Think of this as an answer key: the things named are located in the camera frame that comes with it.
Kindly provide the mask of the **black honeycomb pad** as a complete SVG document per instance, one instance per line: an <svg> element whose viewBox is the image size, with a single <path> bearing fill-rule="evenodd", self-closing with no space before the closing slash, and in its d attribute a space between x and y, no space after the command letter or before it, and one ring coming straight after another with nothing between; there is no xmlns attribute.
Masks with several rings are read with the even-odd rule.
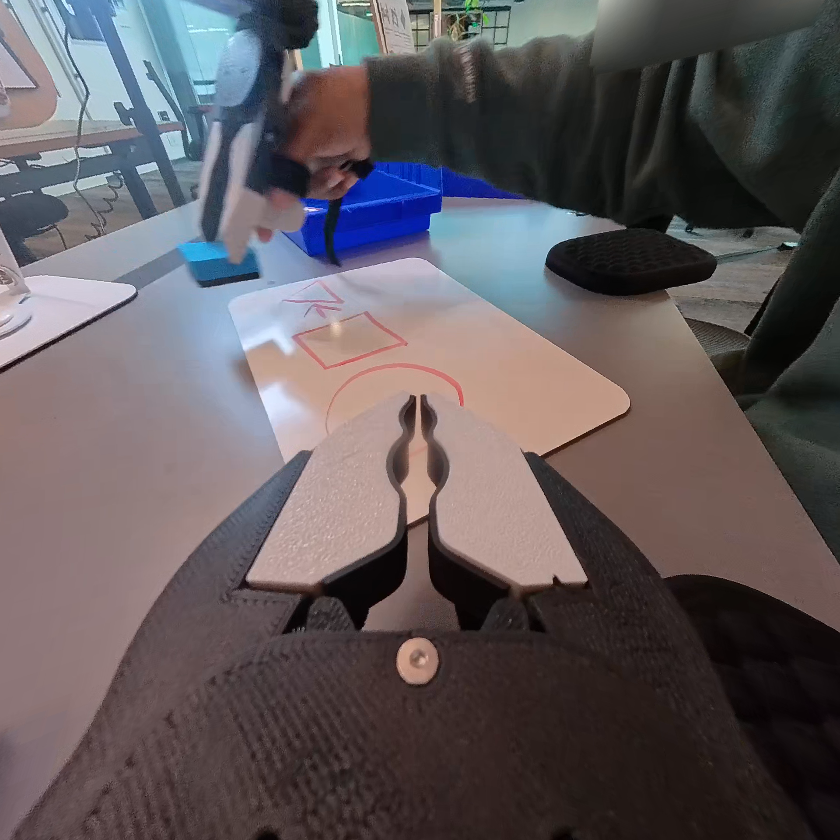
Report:
<svg viewBox="0 0 840 840"><path fill-rule="evenodd" d="M554 245L545 267L585 291L633 297L709 279L714 255L665 233L624 228L566 239Z"/></svg>

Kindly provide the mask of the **black metal pole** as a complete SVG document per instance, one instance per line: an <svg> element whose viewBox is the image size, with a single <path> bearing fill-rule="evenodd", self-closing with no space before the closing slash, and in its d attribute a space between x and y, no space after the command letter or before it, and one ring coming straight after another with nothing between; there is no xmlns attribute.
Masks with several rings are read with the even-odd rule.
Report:
<svg viewBox="0 0 840 840"><path fill-rule="evenodd" d="M130 58L123 47L119 33L112 21L109 3L106 1L88 1L87 3L91 14L97 20L114 66L117 68L122 84L131 100L135 125L142 133L150 148L173 205L175 207L182 207L186 204L185 196L175 175L171 159L161 140L158 124L144 98L140 84L130 63Z"/></svg>

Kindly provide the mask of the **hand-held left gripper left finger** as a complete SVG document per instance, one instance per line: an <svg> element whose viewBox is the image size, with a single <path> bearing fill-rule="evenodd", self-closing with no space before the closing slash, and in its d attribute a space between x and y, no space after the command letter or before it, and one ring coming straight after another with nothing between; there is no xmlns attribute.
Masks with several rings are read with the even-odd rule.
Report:
<svg viewBox="0 0 840 840"><path fill-rule="evenodd" d="M407 565L408 446L416 398L398 392L310 453L246 582L300 595L390 595Z"/></svg>

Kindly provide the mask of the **black office chair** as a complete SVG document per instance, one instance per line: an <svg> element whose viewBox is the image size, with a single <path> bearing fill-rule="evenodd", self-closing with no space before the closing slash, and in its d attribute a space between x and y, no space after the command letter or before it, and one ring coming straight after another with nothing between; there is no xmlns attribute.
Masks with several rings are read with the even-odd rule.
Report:
<svg viewBox="0 0 840 840"><path fill-rule="evenodd" d="M1 229L20 266L36 261L26 240L64 221L68 213L63 201L42 192L27 192L1 200Z"/></svg>

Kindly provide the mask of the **white whiteboard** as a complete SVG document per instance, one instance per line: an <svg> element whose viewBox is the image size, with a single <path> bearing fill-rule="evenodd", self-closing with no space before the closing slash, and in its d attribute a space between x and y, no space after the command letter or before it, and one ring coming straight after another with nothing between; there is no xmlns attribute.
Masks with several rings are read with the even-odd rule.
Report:
<svg viewBox="0 0 840 840"><path fill-rule="evenodd" d="M284 460L399 392L440 394L537 455L631 406L619 385L423 259L253 291L228 309Z"/></svg>

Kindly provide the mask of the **black textured pad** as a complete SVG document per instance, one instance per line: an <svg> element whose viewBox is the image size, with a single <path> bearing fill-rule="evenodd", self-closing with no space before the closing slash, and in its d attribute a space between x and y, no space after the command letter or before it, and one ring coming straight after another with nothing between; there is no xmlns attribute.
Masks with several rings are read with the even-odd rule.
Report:
<svg viewBox="0 0 840 840"><path fill-rule="evenodd" d="M839 635L747 586L677 575L736 718L816 838L839 838Z"/></svg>

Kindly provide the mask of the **wooden background desk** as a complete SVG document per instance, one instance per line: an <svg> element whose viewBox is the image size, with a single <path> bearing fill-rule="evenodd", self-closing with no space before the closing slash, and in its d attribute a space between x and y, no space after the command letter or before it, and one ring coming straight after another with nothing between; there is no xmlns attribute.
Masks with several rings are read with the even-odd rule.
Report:
<svg viewBox="0 0 840 840"><path fill-rule="evenodd" d="M31 164L35 157L46 153L91 149L104 149L105 152L82 156L79 163ZM85 121L80 140L77 140L77 124L71 120L51 120L28 129L4 129L1 157L17 170L1 176L3 199L72 184L77 176L88 179L118 173L142 219L158 214L138 171L140 166L154 161L151 142L132 125L120 121Z"/></svg>

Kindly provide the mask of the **blue whiteboard eraser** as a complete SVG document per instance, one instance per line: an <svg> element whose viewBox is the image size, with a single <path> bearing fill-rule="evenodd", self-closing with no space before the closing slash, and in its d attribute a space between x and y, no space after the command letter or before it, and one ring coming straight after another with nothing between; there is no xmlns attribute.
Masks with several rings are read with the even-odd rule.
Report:
<svg viewBox="0 0 840 840"><path fill-rule="evenodd" d="M194 241L179 245L177 251L201 288L221 287L260 276L256 255L252 250L248 250L244 259L237 264L228 260L226 249L219 243Z"/></svg>

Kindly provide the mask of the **white stand with base plate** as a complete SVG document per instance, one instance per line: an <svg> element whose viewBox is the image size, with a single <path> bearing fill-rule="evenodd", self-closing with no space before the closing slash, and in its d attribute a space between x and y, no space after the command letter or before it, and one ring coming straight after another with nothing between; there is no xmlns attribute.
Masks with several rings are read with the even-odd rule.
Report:
<svg viewBox="0 0 840 840"><path fill-rule="evenodd" d="M1 236L1 370L131 302L130 284L64 276L24 278Z"/></svg>

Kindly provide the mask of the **white sign board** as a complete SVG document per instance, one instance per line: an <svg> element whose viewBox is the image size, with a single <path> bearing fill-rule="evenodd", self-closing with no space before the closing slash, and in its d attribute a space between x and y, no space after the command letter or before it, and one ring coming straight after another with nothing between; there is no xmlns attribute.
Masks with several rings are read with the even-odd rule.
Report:
<svg viewBox="0 0 840 840"><path fill-rule="evenodd" d="M407 1L370 1L377 43L384 56L416 51Z"/></svg>

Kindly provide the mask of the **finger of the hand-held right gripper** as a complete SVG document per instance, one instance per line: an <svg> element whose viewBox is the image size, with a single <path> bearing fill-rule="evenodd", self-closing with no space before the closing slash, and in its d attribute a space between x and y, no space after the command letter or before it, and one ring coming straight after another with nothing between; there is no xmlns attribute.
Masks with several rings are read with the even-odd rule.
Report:
<svg viewBox="0 0 840 840"><path fill-rule="evenodd" d="M266 197L248 183L251 166L256 162L262 130L261 121L247 123L236 132L227 152L224 248L228 261L242 261L255 231L270 227Z"/></svg>
<svg viewBox="0 0 840 840"><path fill-rule="evenodd" d="M218 240L227 186L231 108L216 108L206 137L198 186L198 227L206 242Z"/></svg>

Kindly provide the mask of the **blue plastic bin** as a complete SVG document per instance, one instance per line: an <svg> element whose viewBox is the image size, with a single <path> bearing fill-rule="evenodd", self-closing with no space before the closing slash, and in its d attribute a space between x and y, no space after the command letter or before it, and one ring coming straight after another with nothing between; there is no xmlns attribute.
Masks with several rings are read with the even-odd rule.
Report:
<svg viewBox="0 0 840 840"><path fill-rule="evenodd" d="M443 176L425 164L376 164L343 198L332 244L336 255L425 234L442 210Z"/></svg>
<svg viewBox="0 0 840 840"><path fill-rule="evenodd" d="M501 190L481 179L462 175L440 168L442 195L444 197L479 198L493 200L522 200L523 196L506 190Z"/></svg>

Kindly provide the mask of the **person's right forearm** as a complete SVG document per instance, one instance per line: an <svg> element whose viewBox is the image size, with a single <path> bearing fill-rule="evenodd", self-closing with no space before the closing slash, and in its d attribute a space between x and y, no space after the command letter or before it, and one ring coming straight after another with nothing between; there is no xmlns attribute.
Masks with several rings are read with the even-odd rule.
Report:
<svg viewBox="0 0 840 840"><path fill-rule="evenodd" d="M377 161L443 166L498 189L627 223L640 71L597 73L593 37L495 51L440 38L364 62Z"/></svg>

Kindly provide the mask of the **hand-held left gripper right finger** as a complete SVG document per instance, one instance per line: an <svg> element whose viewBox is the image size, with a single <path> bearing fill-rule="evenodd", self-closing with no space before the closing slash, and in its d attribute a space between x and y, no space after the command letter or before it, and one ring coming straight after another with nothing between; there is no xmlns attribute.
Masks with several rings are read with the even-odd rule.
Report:
<svg viewBox="0 0 840 840"><path fill-rule="evenodd" d="M445 560L530 595L587 576L519 445L440 394L421 398L428 534Z"/></svg>

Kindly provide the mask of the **grey mesh chair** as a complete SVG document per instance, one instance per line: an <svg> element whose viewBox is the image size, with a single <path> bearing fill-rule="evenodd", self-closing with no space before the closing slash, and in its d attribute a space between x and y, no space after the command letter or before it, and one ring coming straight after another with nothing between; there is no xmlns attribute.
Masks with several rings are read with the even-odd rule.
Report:
<svg viewBox="0 0 840 840"><path fill-rule="evenodd" d="M693 318L686 318L685 321L710 358L740 354L749 345L749 336L735 329Z"/></svg>

